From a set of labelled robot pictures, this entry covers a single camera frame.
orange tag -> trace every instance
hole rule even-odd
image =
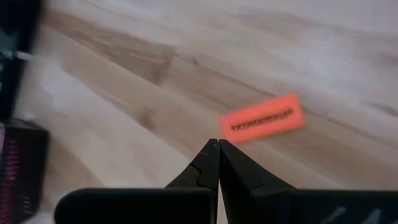
[[[223,137],[243,142],[277,134],[304,125],[304,116],[296,94],[281,96],[220,118]]]

wooden floor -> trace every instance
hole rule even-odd
[[[242,151],[298,188],[398,189],[397,9],[48,0],[16,111],[52,134],[40,217],[83,187],[163,187],[220,115],[290,92],[306,127]]]

